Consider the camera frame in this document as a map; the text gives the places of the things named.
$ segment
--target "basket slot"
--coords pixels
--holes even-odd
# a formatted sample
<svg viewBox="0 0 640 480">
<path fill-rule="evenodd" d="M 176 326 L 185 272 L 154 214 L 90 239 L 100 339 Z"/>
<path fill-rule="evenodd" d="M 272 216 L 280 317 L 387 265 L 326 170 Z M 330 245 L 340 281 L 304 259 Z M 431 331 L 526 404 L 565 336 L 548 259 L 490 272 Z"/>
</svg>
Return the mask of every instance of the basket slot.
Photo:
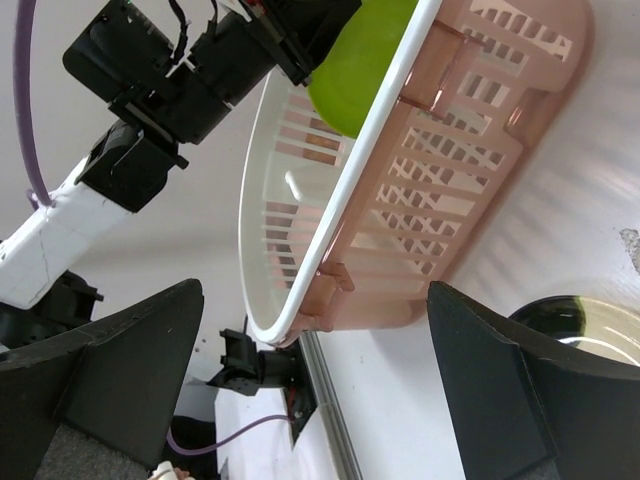
<svg viewBox="0 0 640 480">
<path fill-rule="evenodd" d="M 320 115 L 318 115 L 318 113 L 315 110 L 307 110 L 305 108 L 301 108 L 296 105 L 287 105 L 287 110 L 299 115 L 303 115 L 307 118 L 310 118 L 310 119 L 312 118 L 314 120 L 323 122 L 322 118 L 320 117 Z"/>
<path fill-rule="evenodd" d="M 374 213 L 378 213 L 389 227 L 398 230 L 419 230 L 437 235 L 444 235 L 445 237 L 453 237 L 460 229 L 460 223 L 445 222 L 443 220 L 424 215 L 428 212 L 430 212 L 430 210 L 423 209 L 423 215 L 404 215 L 402 213 L 389 212 Z"/>
<path fill-rule="evenodd" d="M 277 240 L 274 238 L 263 238 L 263 243 L 269 245 L 287 245 L 289 247 L 308 247 L 309 242 L 292 242 L 291 240 Z"/>
<path fill-rule="evenodd" d="M 433 184 L 436 186 L 436 189 L 440 187 L 451 189 L 449 191 L 443 192 L 436 192 L 435 190 L 433 192 L 430 192 L 424 185 L 419 188 L 408 189 L 409 193 L 424 192 L 433 193 L 436 196 L 454 196 L 453 189 L 479 194 L 482 193 L 484 187 L 488 183 L 488 179 L 485 176 L 469 175 L 467 173 L 459 172 L 455 169 L 455 166 L 453 166 L 452 168 L 444 168 L 436 165 L 430 165 L 428 163 L 416 163 L 411 159 L 406 158 L 396 159 L 396 161 L 391 166 L 391 170 L 389 171 L 389 173 L 401 178 L 410 177 L 413 180 L 419 180 L 419 183 L 424 185 Z M 387 195 L 386 190 L 388 190 L 388 188 L 380 189 L 379 195 Z M 401 197 L 404 196 L 399 187 L 396 188 L 393 193 L 398 194 Z M 477 197 L 470 198 L 470 200 L 476 201 Z"/>
<path fill-rule="evenodd" d="M 475 145 L 476 147 L 499 152 L 505 156 L 507 154 L 517 156 L 522 152 L 522 145 L 503 131 L 493 135 L 481 136 L 456 129 L 442 123 L 434 122 L 433 120 L 421 115 L 416 115 L 411 120 L 411 123 L 415 128 L 427 131 L 431 134 L 442 135 L 443 137 L 454 137 L 458 142 L 468 143 Z"/>
<path fill-rule="evenodd" d="M 283 232 L 283 233 L 311 233 L 314 234 L 316 229 L 314 227 L 309 228 L 291 228 L 276 225 L 263 225 L 262 228 L 269 232 Z"/>
<path fill-rule="evenodd" d="M 287 241 L 289 242 L 287 245 L 291 245 L 291 246 L 299 246 L 301 243 L 311 243 L 311 239 L 313 238 L 313 235 L 315 232 L 304 232 L 304 233 L 296 233 L 296 232 L 292 232 L 289 231 L 287 233 L 285 232 L 267 232 L 269 235 L 271 235 L 271 237 L 267 237 L 266 240 L 269 241 L 269 243 L 271 243 L 271 240 L 278 240 L 278 241 Z"/>
<path fill-rule="evenodd" d="M 562 59 L 552 55 L 546 49 L 542 48 L 539 44 L 532 42 L 531 39 L 518 35 L 504 27 L 493 23 L 486 18 L 479 15 L 469 15 L 465 21 L 465 24 L 474 30 L 482 32 L 484 35 L 488 35 L 494 40 L 503 43 L 504 45 L 514 48 L 525 55 L 535 57 L 543 62 L 562 62 Z"/>
<path fill-rule="evenodd" d="M 288 219 L 288 220 L 297 220 L 300 222 L 316 222 L 320 221 L 320 217 L 322 217 L 322 212 L 318 212 L 317 217 L 308 217 L 304 215 L 296 215 L 296 213 L 288 213 L 288 212 L 267 212 L 263 211 L 262 216 L 271 219 Z"/>
<path fill-rule="evenodd" d="M 500 112 L 499 107 L 500 105 L 502 105 L 503 101 L 507 98 L 509 91 L 510 91 L 510 88 L 505 85 L 502 85 L 498 82 L 495 82 L 487 78 L 483 78 L 476 73 L 469 72 L 467 73 L 464 81 L 462 82 L 462 84 L 460 85 L 460 88 L 458 89 L 459 95 L 457 95 L 458 98 L 456 100 L 462 99 L 462 98 L 472 98 L 475 100 L 480 100 L 480 109 L 486 111 L 486 113 L 484 113 L 484 116 L 493 118 L 499 114 Z M 450 113 L 454 114 L 458 118 L 466 117 L 469 115 L 471 115 L 472 116 L 471 118 L 473 118 L 474 114 L 478 115 L 479 113 L 481 113 L 478 110 L 474 110 L 472 112 L 467 112 L 462 109 L 457 109 L 457 110 L 458 112 L 451 111 Z"/>
<path fill-rule="evenodd" d="M 371 249 L 371 248 L 361 248 L 361 247 L 349 247 L 347 249 L 347 254 L 350 255 L 363 255 L 369 257 L 380 257 L 380 258 L 395 258 L 399 260 L 413 260 L 416 262 L 435 262 L 440 259 L 437 255 L 428 255 L 424 253 L 411 253 L 406 251 L 399 250 L 382 250 L 382 249 Z"/>
<path fill-rule="evenodd" d="M 477 32 L 467 26 L 463 27 L 463 31 L 466 35 L 484 43 L 484 49 L 477 57 L 483 63 L 491 63 L 517 77 L 529 62 L 528 55 L 511 48 L 509 45 L 504 45 L 482 32 Z"/>
<path fill-rule="evenodd" d="M 515 89 L 516 92 L 523 91 L 523 87 L 519 82 L 518 77 L 514 77 L 511 73 L 494 62 L 475 62 L 469 67 L 469 71 L 493 80 L 500 85 Z"/>
<path fill-rule="evenodd" d="M 276 213 L 276 214 L 285 213 L 289 215 L 295 215 L 296 212 L 298 211 L 298 206 L 292 203 L 274 202 L 271 200 L 264 200 L 264 201 L 265 201 L 264 207 L 266 210 L 262 212 L 263 215 L 269 215 L 271 213 Z"/>
<path fill-rule="evenodd" d="M 272 282 L 294 282 L 296 279 L 295 275 L 269 275 L 269 280 Z"/>
<path fill-rule="evenodd" d="M 458 215 L 450 212 L 441 212 L 438 210 L 431 210 L 428 208 L 407 207 L 405 205 L 397 205 L 393 203 L 385 203 L 380 201 L 373 202 L 371 207 L 383 212 L 402 213 L 404 215 L 429 216 L 430 218 L 434 218 L 437 220 L 445 220 L 445 221 L 451 221 L 451 222 L 457 222 L 457 223 L 463 222 L 466 218 L 466 215 Z"/>
<path fill-rule="evenodd" d="M 277 250 L 266 250 L 263 252 L 265 258 L 269 261 L 265 264 L 267 266 L 277 266 L 278 268 L 285 268 L 291 270 L 296 268 L 296 263 L 293 258 L 285 255 L 290 255 L 288 252 L 280 252 Z"/>
<path fill-rule="evenodd" d="M 434 257 L 441 257 L 444 255 L 445 250 L 449 248 L 447 243 L 441 242 L 416 241 L 410 238 L 398 238 L 398 241 L 407 252 L 419 252 Z"/>
<path fill-rule="evenodd" d="M 491 179 L 492 171 L 488 168 L 480 165 L 472 165 L 470 163 L 463 162 L 461 160 L 455 160 L 442 155 L 425 152 L 423 150 L 412 149 L 408 147 L 397 147 L 395 149 L 395 155 L 400 158 L 409 159 L 410 161 L 434 165 L 437 167 L 451 168 L 458 172 L 463 172 L 469 175 L 475 175 L 478 177 Z"/>
<path fill-rule="evenodd" d="M 435 155 L 455 160 L 460 163 L 480 166 L 495 172 L 502 165 L 504 155 L 476 145 L 458 142 L 450 137 L 432 135 L 430 132 L 413 130 L 405 139 L 404 145 L 417 151 L 426 151 Z M 486 177 L 486 172 L 477 176 Z"/>
<path fill-rule="evenodd" d="M 303 110 L 315 112 L 315 108 L 313 108 L 313 103 L 311 103 L 311 99 L 307 95 L 307 92 L 295 87 L 289 89 L 289 105 L 295 105 Z"/>
<path fill-rule="evenodd" d="M 549 4 L 555 2 L 548 1 L 531 1 L 531 0 L 508 0 L 501 2 L 512 9 L 517 9 L 519 12 L 527 15 L 528 17 L 537 19 L 540 23 L 545 25 L 547 28 L 557 32 L 559 35 L 563 37 L 571 38 L 576 35 L 576 26 L 578 24 L 575 23 L 574 19 L 579 18 L 575 15 L 578 15 L 578 12 L 575 15 L 558 15 L 554 12 L 554 14 L 549 14 Z M 574 6 L 579 5 L 578 2 L 572 2 Z"/>
<path fill-rule="evenodd" d="M 359 232 L 368 235 L 388 235 L 399 239 L 424 240 L 428 242 L 448 243 L 451 241 L 450 236 L 439 233 L 423 232 L 417 230 L 403 230 L 399 228 L 389 227 L 372 227 L 363 225 L 358 229 Z"/>
<path fill-rule="evenodd" d="M 278 135 L 277 141 L 285 143 L 285 144 L 292 145 L 294 147 L 303 148 L 305 150 L 311 150 L 311 151 L 316 152 L 316 153 L 324 153 L 325 155 L 331 155 L 331 156 L 334 156 L 334 157 L 340 154 L 340 152 L 338 152 L 337 150 L 332 150 L 330 148 L 321 147 L 321 146 L 315 145 L 313 143 L 307 143 L 307 142 L 304 142 L 304 141 L 301 141 L 301 140 L 295 140 L 293 138 L 288 138 L 288 137 L 282 136 L 281 134 Z"/>
<path fill-rule="evenodd" d="M 381 191 L 378 195 L 378 200 L 382 200 L 387 204 L 411 206 L 426 211 L 434 210 L 465 216 L 469 214 L 475 205 L 475 202 L 470 200 L 416 190 Z"/>
<path fill-rule="evenodd" d="M 468 108 L 478 115 L 483 115 L 495 120 L 499 120 L 501 116 L 507 115 L 506 112 L 502 111 L 497 106 L 491 105 L 490 103 L 487 103 L 479 98 L 473 98 L 468 95 L 456 96 L 455 106 Z"/>
<path fill-rule="evenodd" d="M 395 187 L 407 188 L 410 190 L 419 191 L 422 193 L 433 193 L 437 195 L 449 195 L 454 198 L 461 198 L 464 200 L 478 200 L 479 194 L 470 192 L 468 190 L 462 190 L 460 188 L 449 187 L 445 185 L 436 185 L 430 182 L 424 182 L 420 180 L 411 180 L 408 178 L 401 178 L 396 176 L 387 175 L 384 177 L 383 182 L 385 185 L 393 185 Z"/>
<path fill-rule="evenodd" d="M 287 121 L 287 120 L 281 120 L 279 123 L 280 123 L 281 126 L 290 128 L 292 130 L 298 130 L 300 132 L 304 132 L 304 133 L 307 133 L 307 134 L 315 135 L 315 136 L 318 136 L 318 137 L 323 137 L 323 138 L 326 138 L 327 140 L 332 140 L 334 142 L 337 142 L 338 143 L 338 147 L 337 148 L 339 148 L 340 143 L 342 141 L 344 141 L 344 137 L 338 135 L 337 133 L 331 133 L 331 132 L 327 132 L 327 131 L 324 131 L 324 130 L 319 130 L 319 129 L 313 128 L 311 126 L 305 126 L 305 125 L 302 125 L 300 123 L 295 123 L 295 122 L 291 122 L 291 121 Z"/>
<path fill-rule="evenodd" d="M 286 265 L 286 264 L 275 264 L 275 263 L 267 263 L 265 264 L 265 268 L 271 271 L 272 276 L 277 277 L 291 277 L 298 274 L 298 269 L 295 265 Z"/>
<path fill-rule="evenodd" d="M 456 104 L 451 105 L 449 113 L 443 120 L 446 125 L 453 125 L 461 130 L 466 130 L 472 133 L 484 133 L 493 118 L 489 115 L 480 115 L 478 112 L 469 110 L 468 108 L 458 105 L 458 99 L 463 98 L 461 95 L 456 95 Z"/>
<path fill-rule="evenodd" d="M 299 253 L 274 252 L 273 250 L 265 250 L 264 252 L 262 252 L 262 254 L 264 256 L 268 256 L 269 258 L 274 258 L 274 259 L 290 258 L 294 260 L 302 260 L 304 258 L 304 255 Z"/>
<path fill-rule="evenodd" d="M 286 240 L 288 233 L 278 232 L 274 230 L 265 230 L 262 234 L 262 238 L 265 240 Z"/>
</svg>

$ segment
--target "white wall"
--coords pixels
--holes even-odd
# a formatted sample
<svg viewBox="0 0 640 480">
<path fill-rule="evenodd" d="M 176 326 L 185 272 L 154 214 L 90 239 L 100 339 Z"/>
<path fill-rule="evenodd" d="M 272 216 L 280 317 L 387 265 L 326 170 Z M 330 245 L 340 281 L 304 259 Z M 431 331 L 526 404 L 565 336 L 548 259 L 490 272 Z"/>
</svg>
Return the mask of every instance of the white wall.
<svg viewBox="0 0 640 480">
<path fill-rule="evenodd" d="M 41 0 L 32 47 L 35 135 L 45 180 L 55 188 L 114 122 L 107 107 L 66 73 L 62 55 L 106 0 Z M 136 5 L 169 38 L 178 23 L 168 2 L 138 0 Z M 193 41 L 212 15 L 210 2 L 182 0 L 192 21 Z M 30 213 L 28 188 L 14 121 L 11 57 L 16 0 L 0 2 L 0 238 Z M 104 315 L 185 278 L 203 281 L 206 297 L 200 352 L 192 373 L 207 376 L 218 368 L 222 344 L 217 330 L 242 324 L 244 307 L 236 249 L 237 212 L 244 156 L 260 88 L 200 146 L 182 151 L 191 166 L 172 172 L 167 188 L 136 217 L 93 248 L 74 270 L 106 296 Z"/>
</svg>

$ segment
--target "gray fabric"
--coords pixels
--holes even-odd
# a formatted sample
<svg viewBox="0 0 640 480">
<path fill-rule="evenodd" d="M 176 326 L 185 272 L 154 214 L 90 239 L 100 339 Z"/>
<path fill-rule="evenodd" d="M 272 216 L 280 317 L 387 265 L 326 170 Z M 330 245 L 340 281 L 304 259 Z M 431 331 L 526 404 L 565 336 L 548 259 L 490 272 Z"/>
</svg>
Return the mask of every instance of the gray fabric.
<svg viewBox="0 0 640 480">
<path fill-rule="evenodd" d="M 556 462 L 549 460 L 536 469 L 520 475 L 513 480 L 561 480 Z"/>
<path fill-rule="evenodd" d="M 61 425 L 36 480 L 147 480 L 147 470 L 125 455 Z"/>
</svg>

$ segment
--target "black bracket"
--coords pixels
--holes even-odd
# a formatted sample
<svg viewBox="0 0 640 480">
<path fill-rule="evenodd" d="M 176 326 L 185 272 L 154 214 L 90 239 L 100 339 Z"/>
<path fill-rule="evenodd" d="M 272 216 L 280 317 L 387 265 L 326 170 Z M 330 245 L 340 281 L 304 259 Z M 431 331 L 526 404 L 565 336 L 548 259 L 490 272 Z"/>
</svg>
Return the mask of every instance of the black bracket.
<svg viewBox="0 0 640 480">
<path fill-rule="evenodd" d="M 248 335 L 224 330 L 226 355 L 222 370 L 208 385 L 254 396 L 261 388 L 280 388 L 291 417 L 293 440 L 315 412 L 318 401 L 311 383 L 307 362 L 298 342 L 277 350 L 258 351 Z"/>
<path fill-rule="evenodd" d="M 0 343 L 10 349 L 46 340 L 91 321 L 98 290 L 78 275 L 64 273 L 30 310 L 0 303 Z"/>
<path fill-rule="evenodd" d="M 137 213 L 162 191 L 173 167 L 188 165 L 175 142 L 118 121 L 93 147 L 77 181 Z"/>
</svg>

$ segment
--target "pink plastic basket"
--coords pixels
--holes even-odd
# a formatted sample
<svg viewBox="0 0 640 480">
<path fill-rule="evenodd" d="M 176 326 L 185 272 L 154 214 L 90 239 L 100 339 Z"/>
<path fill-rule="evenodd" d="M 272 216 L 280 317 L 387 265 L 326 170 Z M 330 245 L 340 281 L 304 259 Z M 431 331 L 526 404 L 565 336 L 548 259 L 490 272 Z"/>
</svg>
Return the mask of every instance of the pink plastic basket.
<svg viewBox="0 0 640 480">
<path fill-rule="evenodd" d="M 369 117 L 384 118 L 368 118 L 358 139 L 373 139 L 368 155 L 328 128 L 303 90 L 272 77 L 240 230 L 258 337 L 282 344 L 304 330 L 397 327 L 424 313 L 429 283 L 451 272 L 574 90 L 592 36 L 583 0 L 444 0 L 388 114 L 376 99 Z M 403 45 L 394 62 L 410 56 Z M 377 136 L 367 130 L 375 120 Z M 260 156 L 266 166 L 253 172 Z M 261 260 L 249 226 L 258 205 Z"/>
</svg>

